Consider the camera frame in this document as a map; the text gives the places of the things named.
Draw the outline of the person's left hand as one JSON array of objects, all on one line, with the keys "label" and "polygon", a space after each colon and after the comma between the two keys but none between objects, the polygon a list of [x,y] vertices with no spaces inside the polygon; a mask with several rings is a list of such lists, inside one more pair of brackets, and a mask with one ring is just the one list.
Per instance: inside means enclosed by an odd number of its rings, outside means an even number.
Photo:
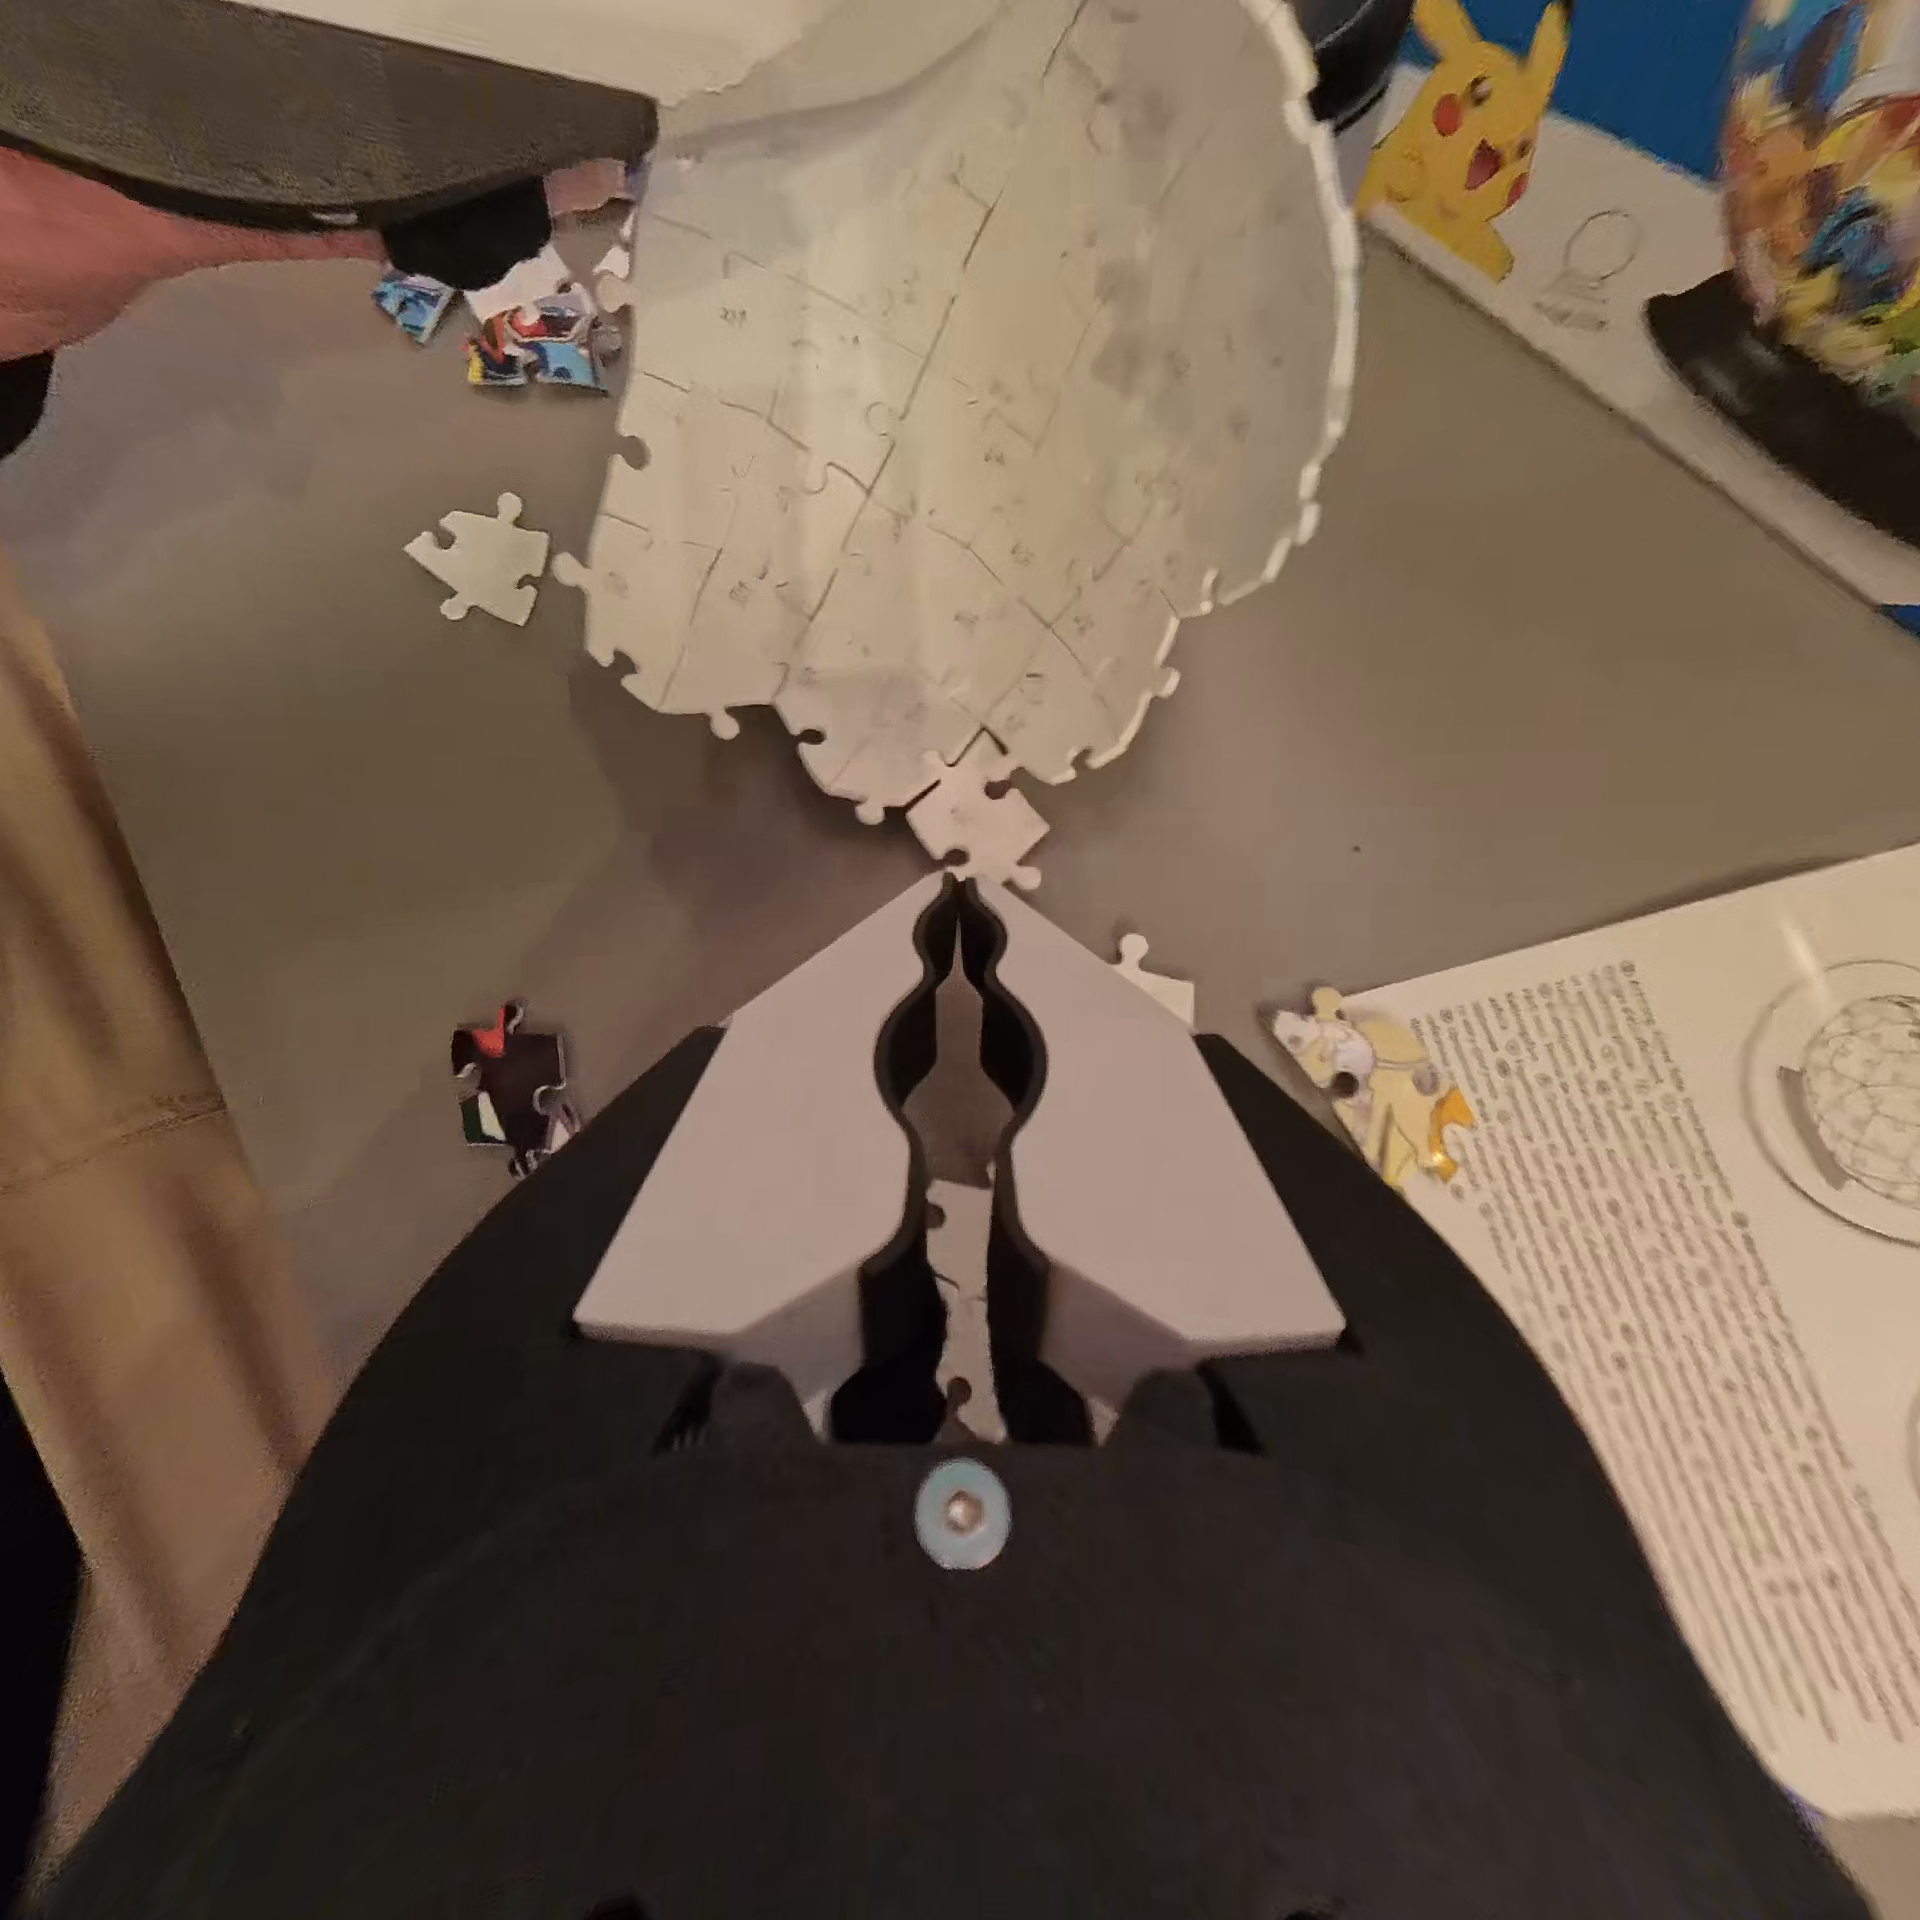
[{"label": "person's left hand", "polygon": [[253,227],[136,202],[14,150],[1,153],[1,360],[54,354],[100,332],[143,291],[229,266],[384,261],[378,233]]}]

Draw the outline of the person's beige trousers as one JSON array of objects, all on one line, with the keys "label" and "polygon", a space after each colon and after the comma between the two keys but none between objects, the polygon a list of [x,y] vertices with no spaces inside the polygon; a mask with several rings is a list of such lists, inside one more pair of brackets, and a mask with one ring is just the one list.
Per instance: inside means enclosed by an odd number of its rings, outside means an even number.
[{"label": "person's beige trousers", "polygon": [[140,1696],[226,1626],[329,1375],[52,638],[1,587],[3,1905],[83,1592]]}]

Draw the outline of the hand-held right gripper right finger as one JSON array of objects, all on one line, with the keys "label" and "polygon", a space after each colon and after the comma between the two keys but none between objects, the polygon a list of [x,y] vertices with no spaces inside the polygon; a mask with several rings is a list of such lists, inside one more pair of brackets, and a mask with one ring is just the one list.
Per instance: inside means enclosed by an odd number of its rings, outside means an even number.
[{"label": "hand-held right gripper right finger", "polygon": [[1089,1443],[1158,1374],[1329,1350],[1346,1315],[1197,1030],[1021,900],[964,885],[991,1160],[988,1328],[1003,1427]]}]

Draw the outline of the puzzle instruction leaflet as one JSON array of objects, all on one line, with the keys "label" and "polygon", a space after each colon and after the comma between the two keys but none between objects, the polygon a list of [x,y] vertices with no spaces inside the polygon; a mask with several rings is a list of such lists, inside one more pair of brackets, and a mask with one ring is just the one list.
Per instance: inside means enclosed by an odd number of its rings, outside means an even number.
[{"label": "puzzle instruction leaflet", "polygon": [[1918,849],[1353,995],[1461,1087],[1403,1197],[1532,1343],[1743,1737],[1918,1808]]}]

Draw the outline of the blue puzzle box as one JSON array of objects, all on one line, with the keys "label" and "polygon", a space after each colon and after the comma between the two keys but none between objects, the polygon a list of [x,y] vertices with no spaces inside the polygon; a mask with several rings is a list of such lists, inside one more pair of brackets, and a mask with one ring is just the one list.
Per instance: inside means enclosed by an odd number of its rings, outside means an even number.
[{"label": "blue puzzle box", "polygon": [[1412,4],[1355,211],[1915,634],[1918,5]]}]

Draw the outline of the black red puzzle piece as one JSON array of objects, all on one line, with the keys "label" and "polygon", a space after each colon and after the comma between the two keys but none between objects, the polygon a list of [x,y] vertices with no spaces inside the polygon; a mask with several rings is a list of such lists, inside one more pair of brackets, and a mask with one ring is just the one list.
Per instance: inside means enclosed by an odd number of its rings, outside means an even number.
[{"label": "black red puzzle piece", "polygon": [[522,998],[502,1001],[487,1022],[456,1025],[445,1049],[462,1087],[462,1138],[502,1151],[512,1180],[530,1177],[580,1134],[563,1037],[527,1023]]}]

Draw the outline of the partly built puzzle ball shell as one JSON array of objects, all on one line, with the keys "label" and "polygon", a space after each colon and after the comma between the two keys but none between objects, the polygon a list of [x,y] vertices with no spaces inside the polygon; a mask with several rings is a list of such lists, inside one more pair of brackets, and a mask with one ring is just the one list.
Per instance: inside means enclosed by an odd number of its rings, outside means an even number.
[{"label": "partly built puzzle ball shell", "polygon": [[838,4],[661,107],[584,649],[752,708],[869,824],[1066,784],[1273,582],[1350,413],[1357,246],[1287,4]]}]

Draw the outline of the yellow cream joined puzzle pieces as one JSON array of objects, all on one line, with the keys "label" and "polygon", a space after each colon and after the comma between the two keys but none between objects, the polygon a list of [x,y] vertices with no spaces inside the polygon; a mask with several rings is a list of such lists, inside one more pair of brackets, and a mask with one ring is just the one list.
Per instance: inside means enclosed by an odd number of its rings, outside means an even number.
[{"label": "yellow cream joined puzzle pieces", "polygon": [[1470,1131],[1476,1112],[1410,1025],[1351,1009],[1331,985],[1312,992],[1308,1012],[1272,1008],[1262,1022],[1389,1187],[1413,1177],[1452,1186],[1452,1136]]}]

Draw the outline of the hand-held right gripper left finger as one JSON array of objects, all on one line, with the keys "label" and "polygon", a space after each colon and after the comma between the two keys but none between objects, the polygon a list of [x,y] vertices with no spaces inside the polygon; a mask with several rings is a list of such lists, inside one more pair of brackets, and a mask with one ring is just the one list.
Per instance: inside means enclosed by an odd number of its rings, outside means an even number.
[{"label": "hand-held right gripper left finger", "polygon": [[731,1012],[576,1331],[773,1369],[843,1442],[942,1434],[948,1314],[904,1106],[938,1058],[960,902],[917,879]]}]

